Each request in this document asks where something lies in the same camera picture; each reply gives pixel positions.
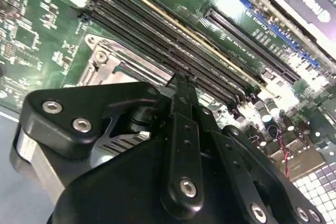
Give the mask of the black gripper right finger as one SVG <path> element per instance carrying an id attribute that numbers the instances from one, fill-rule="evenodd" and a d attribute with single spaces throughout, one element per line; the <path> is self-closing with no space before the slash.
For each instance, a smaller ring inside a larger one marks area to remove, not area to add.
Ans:
<path id="1" fill-rule="evenodd" d="M 196 83 L 186 77 L 186 95 L 201 129 L 202 143 L 219 170 L 235 223 L 325 223 L 320 211 L 232 125 L 219 129 L 212 112 L 198 102 Z"/>

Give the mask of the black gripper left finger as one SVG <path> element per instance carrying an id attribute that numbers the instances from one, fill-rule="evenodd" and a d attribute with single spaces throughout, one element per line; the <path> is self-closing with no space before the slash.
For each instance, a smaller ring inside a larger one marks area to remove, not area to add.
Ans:
<path id="1" fill-rule="evenodd" d="M 147 82 L 34 91 L 24 101 L 16 150 L 57 204 L 81 175 L 160 140 L 162 206 L 176 219 L 192 219 L 203 206 L 204 189 L 197 110 L 185 78 L 176 75 L 167 93 Z"/>

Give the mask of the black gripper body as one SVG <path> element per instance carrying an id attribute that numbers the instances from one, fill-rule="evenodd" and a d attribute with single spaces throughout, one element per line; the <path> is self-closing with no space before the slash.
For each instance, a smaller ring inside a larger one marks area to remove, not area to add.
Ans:
<path id="1" fill-rule="evenodd" d="M 142 143 L 72 181 L 50 223 L 177 223 L 162 206 L 164 143 Z M 225 176 L 202 156 L 204 204 L 190 223 L 243 223 Z"/>

